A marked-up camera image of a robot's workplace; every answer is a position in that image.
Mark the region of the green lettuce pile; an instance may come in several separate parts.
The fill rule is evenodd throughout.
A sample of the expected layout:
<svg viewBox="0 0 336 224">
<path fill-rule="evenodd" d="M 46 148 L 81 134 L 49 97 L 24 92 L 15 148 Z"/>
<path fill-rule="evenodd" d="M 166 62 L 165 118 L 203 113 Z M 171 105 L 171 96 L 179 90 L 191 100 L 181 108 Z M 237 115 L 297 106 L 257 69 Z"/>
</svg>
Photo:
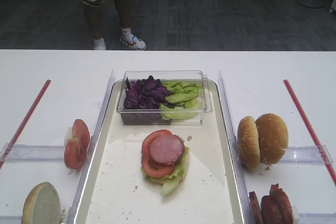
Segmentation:
<svg viewBox="0 0 336 224">
<path fill-rule="evenodd" d="M 166 81 L 163 86 L 170 95 L 165 97 L 165 103 L 161 103 L 161 110 L 198 110 L 201 108 L 201 86 L 186 81 Z"/>
</svg>

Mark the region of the lettuce under tomato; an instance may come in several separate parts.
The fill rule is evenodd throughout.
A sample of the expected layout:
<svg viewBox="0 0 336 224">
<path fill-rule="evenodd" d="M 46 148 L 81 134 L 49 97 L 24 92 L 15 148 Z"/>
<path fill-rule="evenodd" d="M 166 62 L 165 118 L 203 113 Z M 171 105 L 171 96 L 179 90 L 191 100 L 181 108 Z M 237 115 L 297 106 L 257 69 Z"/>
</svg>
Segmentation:
<svg viewBox="0 0 336 224">
<path fill-rule="evenodd" d="M 174 171 L 170 175 L 166 175 L 162 178 L 172 178 L 172 177 L 183 177 L 185 178 L 188 167 L 189 167 L 189 157 L 190 157 L 190 149 L 188 147 L 185 148 L 185 153 L 182 155 L 181 160 L 177 163 Z M 141 171 L 143 174 L 143 177 L 146 178 L 147 176 L 150 176 L 146 173 L 145 169 L 143 166 L 141 167 Z M 161 191 L 160 194 L 161 196 L 166 196 L 173 192 L 177 187 L 179 183 L 175 180 L 173 183 L 165 183 L 164 185 L 161 185 Z"/>
</svg>

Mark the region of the standing tomato slice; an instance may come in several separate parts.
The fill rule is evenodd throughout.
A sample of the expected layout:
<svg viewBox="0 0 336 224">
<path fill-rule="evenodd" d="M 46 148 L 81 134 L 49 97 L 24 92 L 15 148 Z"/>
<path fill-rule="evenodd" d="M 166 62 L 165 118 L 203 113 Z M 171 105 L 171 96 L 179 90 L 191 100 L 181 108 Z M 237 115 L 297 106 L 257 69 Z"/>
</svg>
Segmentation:
<svg viewBox="0 0 336 224">
<path fill-rule="evenodd" d="M 67 139 L 64 151 L 65 166 L 69 169 L 79 169 L 85 162 L 90 133 L 82 119 L 76 119 L 72 126 L 71 138 Z"/>
</svg>

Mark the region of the purple cabbage pile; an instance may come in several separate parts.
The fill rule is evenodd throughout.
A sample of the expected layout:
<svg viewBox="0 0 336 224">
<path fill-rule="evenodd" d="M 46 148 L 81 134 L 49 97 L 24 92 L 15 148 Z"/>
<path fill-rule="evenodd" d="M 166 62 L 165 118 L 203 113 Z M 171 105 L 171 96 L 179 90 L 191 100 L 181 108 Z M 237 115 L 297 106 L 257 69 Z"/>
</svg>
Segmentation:
<svg viewBox="0 0 336 224">
<path fill-rule="evenodd" d="M 172 93 L 161 83 L 160 79 L 154 79 L 150 75 L 147 79 L 125 81 L 126 98 L 123 102 L 125 110 L 155 110 L 161 105 L 174 108 L 174 105 L 166 101 L 166 97 Z M 165 119 L 161 113 L 122 113 L 121 119 L 126 125 L 136 124 L 170 124 L 171 119 Z"/>
</svg>

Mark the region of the pink ham slice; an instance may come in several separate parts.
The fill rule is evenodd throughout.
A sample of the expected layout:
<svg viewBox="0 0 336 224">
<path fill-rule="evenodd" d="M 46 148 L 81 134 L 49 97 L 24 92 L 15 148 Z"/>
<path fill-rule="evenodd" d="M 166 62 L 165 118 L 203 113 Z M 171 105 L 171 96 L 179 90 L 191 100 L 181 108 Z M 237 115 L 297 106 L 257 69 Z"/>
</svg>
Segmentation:
<svg viewBox="0 0 336 224">
<path fill-rule="evenodd" d="M 159 164 L 175 164 L 185 153 L 185 145 L 177 135 L 159 136 L 150 143 L 149 152 Z"/>
</svg>

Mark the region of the sesame bun left half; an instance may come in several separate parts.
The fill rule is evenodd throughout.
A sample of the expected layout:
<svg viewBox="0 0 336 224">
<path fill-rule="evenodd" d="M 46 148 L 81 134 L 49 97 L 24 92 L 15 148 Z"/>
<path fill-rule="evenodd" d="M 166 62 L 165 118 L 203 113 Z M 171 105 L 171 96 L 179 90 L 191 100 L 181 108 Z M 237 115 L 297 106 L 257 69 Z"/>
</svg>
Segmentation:
<svg viewBox="0 0 336 224">
<path fill-rule="evenodd" d="M 249 169 L 257 170 L 260 164 L 258 130 L 252 116 L 241 119 L 237 130 L 240 161 Z"/>
</svg>

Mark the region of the metal baking tray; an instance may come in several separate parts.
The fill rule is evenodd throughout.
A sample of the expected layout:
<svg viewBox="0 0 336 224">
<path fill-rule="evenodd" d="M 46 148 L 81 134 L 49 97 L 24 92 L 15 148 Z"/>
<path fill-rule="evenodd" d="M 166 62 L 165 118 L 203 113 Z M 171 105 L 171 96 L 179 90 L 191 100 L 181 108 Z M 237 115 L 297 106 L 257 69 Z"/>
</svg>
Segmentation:
<svg viewBox="0 0 336 224">
<path fill-rule="evenodd" d="M 170 125 L 190 150 L 185 179 L 172 193 L 140 170 L 144 138 L 157 125 L 123 125 L 116 112 L 122 82 L 111 93 L 78 223 L 244 223 L 217 84 L 208 82 L 212 111 L 196 126 Z"/>
</svg>

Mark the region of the brown bun right half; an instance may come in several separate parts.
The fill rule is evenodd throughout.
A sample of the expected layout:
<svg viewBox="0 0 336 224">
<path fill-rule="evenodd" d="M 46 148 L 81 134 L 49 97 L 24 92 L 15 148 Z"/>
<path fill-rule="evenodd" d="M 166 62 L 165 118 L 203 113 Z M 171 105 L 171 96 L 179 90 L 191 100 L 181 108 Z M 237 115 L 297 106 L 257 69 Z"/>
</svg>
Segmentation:
<svg viewBox="0 0 336 224">
<path fill-rule="evenodd" d="M 284 120 L 273 113 L 261 115 L 256 121 L 260 149 L 260 162 L 266 165 L 278 163 L 289 143 L 289 134 Z"/>
</svg>

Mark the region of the right red straw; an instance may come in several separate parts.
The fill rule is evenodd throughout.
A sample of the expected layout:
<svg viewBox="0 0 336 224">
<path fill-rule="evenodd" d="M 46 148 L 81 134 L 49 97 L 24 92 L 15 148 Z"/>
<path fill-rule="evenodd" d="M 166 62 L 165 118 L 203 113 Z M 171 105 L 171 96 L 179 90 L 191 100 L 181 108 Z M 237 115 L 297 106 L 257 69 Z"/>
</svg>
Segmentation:
<svg viewBox="0 0 336 224">
<path fill-rule="evenodd" d="M 313 129 L 313 127 L 312 127 L 312 125 L 311 125 L 303 107 L 301 106 L 300 101 L 298 100 L 298 98 L 297 98 L 289 80 L 285 79 L 285 80 L 283 80 L 283 82 L 284 82 L 284 85 L 286 86 L 286 88 L 287 88 L 287 90 L 288 90 L 288 92 L 289 92 L 289 94 L 290 94 L 290 96 L 291 96 L 291 98 L 292 98 L 292 100 L 293 100 L 293 102 L 294 102 L 294 104 L 295 104 L 295 106 L 296 106 L 296 108 L 297 108 L 297 110 L 298 110 L 298 112 L 299 112 L 299 114 L 300 114 L 300 116 L 301 116 L 301 118 L 302 118 L 302 120 L 303 120 L 303 122 L 304 122 L 312 140 L 313 140 L 313 142 L 314 142 L 314 144 L 317 146 L 317 148 L 319 150 L 319 153 L 320 153 L 320 156 L 322 157 L 322 159 L 324 161 L 324 164 L 325 164 L 325 166 L 326 166 L 326 168 L 327 168 L 327 170 L 328 170 L 328 172 L 329 172 L 329 174 L 330 174 L 330 176 L 331 176 L 331 178 L 332 178 L 332 180 L 335 184 L 335 170 L 332 166 L 332 158 L 327 153 L 327 149 L 325 147 L 323 147 L 322 144 L 320 143 L 320 140 L 318 139 L 318 137 L 317 137 L 317 135 L 316 135 L 316 133 L 315 133 L 315 131 L 314 131 L 314 129 Z"/>
</svg>

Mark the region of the red straw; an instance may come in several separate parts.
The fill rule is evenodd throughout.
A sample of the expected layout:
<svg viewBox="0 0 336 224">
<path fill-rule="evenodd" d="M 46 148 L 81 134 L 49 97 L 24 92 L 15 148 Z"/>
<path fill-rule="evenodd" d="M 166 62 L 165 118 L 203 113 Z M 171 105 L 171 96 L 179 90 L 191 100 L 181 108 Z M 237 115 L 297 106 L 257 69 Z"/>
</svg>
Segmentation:
<svg viewBox="0 0 336 224">
<path fill-rule="evenodd" d="M 298 98 L 297 98 L 289 80 L 285 79 L 285 80 L 283 80 L 283 82 L 284 82 L 284 85 L 286 86 L 286 88 L 287 88 L 287 90 L 288 90 L 288 92 L 289 92 L 289 94 L 290 94 L 290 96 L 291 96 L 291 98 L 292 98 L 292 100 L 293 100 L 293 102 L 294 102 L 294 104 L 295 104 L 295 106 L 296 106 L 296 108 L 297 108 L 297 110 L 298 110 L 298 112 L 299 112 L 299 114 L 300 114 L 300 116 L 301 116 L 301 118 L 302 118 L 302 120 L 303 120 L 303 122 L 304 122 L 312 140 L 313 140 L 313 142 L 314 142 L 314 144 L 317 146 L 317 148 L 319 150 L 319 153 L 320 153 L 320 156 L 322 157 L 322 159 L 324 161 L 324 164 L 325 164 L 325 166 L 326 166 L 326 168 L 327 168 L 327 170 L 328 170 L 328 172 L 329 172 L 329 174 L 330 174 L 330 176 L 331 176 L 331 178 L 332 178 L 332 180 L 335 184 L 335 170 L 332 166 L 332 158 L 327 153 L 327 149 L 325 147 L 323 147 L 322 144 L 320 143 L 320 140 L 318 139 L 318 137 L 317 137 L 317 135 L 316 135 L 316 133 L 315 133 L 315 131 L 314 131 L 314 129 L 313 129 L 313 127 L 312 127 L 312 125 L 311 125 L 303 107 L 301 106 L 300 101 L 298 100 Z"/>
<path fill-rule="evenodd" d="M 12 148 L 14 147 L 15 143 L 17 142 L 19 136 L 21 135 L 24 127 L 26 126 L 28 120 L 30 119 L 32 113 L 34 112 L 35 108 L 39 104 L 41 98 L 45 94 L 46 90 L 48 89 L 49 85 L 51 83 L 50 79 L 47 79 L 43 87 L 41 88 L 40 92 L 38 93 L 37 97 L 35 98 L 34 102 L 30 106 L 28 112 L 26 113 L 25 117 L 23 118 L 21 124 L 19 125 L 18 129 L 16 130 L 14 136 L 12 137 L 11 141 L 8 143 L 6 148 L 4 149 L 4 153 L 1 155 L 1 165 L 0 168 L 2 168 L 3 164 L 5 163 L 6 156 L 10 153 Z"/>
</svg>

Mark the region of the sausage slice left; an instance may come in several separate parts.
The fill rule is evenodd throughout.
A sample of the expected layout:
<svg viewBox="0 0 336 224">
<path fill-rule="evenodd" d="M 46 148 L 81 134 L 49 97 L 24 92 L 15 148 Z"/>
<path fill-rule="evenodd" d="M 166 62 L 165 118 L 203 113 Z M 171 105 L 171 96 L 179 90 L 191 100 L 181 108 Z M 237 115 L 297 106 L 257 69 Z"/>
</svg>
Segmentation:
<svg viewBox="0 0 336 224">
<path fill-rule="evenodd" d="M 254 191 L 249 192 L 249 203 L 253 212 L 255 224 L 263 224 L 260 205 Z"/>
</svg>

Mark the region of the sausage slice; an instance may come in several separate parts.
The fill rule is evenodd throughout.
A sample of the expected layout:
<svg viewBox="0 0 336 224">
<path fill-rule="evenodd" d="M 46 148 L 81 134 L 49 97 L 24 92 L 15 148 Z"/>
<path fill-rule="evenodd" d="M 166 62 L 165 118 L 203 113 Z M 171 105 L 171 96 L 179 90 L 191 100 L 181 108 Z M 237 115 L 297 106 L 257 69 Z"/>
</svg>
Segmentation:
<svg viewBox="0 0 336 224">
<path fill-rule="evenodd" d="M 293 224 L 293 211 L 287 194 L 279 184 L 271 185 L 269 195 L 275 200 L 280 210 L 282 223 Z"/>
<path fill-rule="evenodd" d="M 266 224 L 282 224 L 282 217 L 276 201 L 271 196 L 263 196 L 261 214 Z"/>
<path fill-rule="evenodd" d="M 249 192 L 249 203 L 253 212 L 255 224 L 263 224 L 260 205 L 254 191 Z"/>
</svg>

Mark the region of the sausage slice middle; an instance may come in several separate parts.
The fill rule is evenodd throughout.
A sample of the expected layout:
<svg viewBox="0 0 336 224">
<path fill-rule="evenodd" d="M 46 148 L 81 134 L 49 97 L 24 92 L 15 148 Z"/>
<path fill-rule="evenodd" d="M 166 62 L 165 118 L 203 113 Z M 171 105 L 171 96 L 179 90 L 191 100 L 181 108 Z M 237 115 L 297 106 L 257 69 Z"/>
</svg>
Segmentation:
<svg viewBox="0 0 336 224">
<path fill-rule="evenodd" d="M 263 196 L 261 214 L 266 224 L 282 224 L 282 217 L 276 201 L 271 196 Z"/>
</svg>

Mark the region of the clear holder upper left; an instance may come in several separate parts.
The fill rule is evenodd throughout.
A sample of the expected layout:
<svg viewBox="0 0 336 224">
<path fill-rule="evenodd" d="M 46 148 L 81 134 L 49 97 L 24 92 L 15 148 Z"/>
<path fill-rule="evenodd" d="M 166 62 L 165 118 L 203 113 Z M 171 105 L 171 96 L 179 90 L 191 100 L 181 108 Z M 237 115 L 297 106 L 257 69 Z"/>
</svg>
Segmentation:
<svg viewBox="0 0 336 224">
<path fill-rule="evenodd" d="M 64 146 L 6 144 L 1 162 L 63 161 Z"/>
</svg>

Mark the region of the clear divider rail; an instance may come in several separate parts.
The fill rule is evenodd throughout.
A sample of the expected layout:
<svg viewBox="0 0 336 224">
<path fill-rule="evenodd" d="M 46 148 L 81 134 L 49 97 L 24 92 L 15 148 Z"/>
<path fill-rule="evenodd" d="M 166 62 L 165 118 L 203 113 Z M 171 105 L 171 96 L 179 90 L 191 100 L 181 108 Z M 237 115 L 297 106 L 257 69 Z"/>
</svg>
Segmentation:
<svg viewBox="0 0 336 224">
<path fill-rule="evenodd" d="M 250 207 L 249 196 L 244 178 L 242 164 L 239 160 L 239 153 L 237 147 L 236 133 L 232 114 L 230 111 L 229 100 L 226 93 L 225 82 L 222 73 L 218 75 L 218 88 L 220 93 L 220 100 L 222 104 L 222 113 L 225 121 L 226 135 L 228 139 L 228 148 L 230 152 L 231 164 L 233 168 L 233 176 L 235 188 L 237 192 L 237 200 L 239 205 L 239 213 L 237 214 L 242 223 L 255 223 L 253 211 Z"/>
<path fill-rule="evenodd" d="M 87 220 L 90 202 L 108 135 L 108 130 L 105 130 L 103 127 L 105 125 L 104 119 L 108 116 L 107 111 L 114 83 L 115 74 L 112 72 L 94 128 L 94 133 L 87 150 L 87 157 L 81 170 L 75 196 L 62 223 L 85 223 Z"/>
</svg>

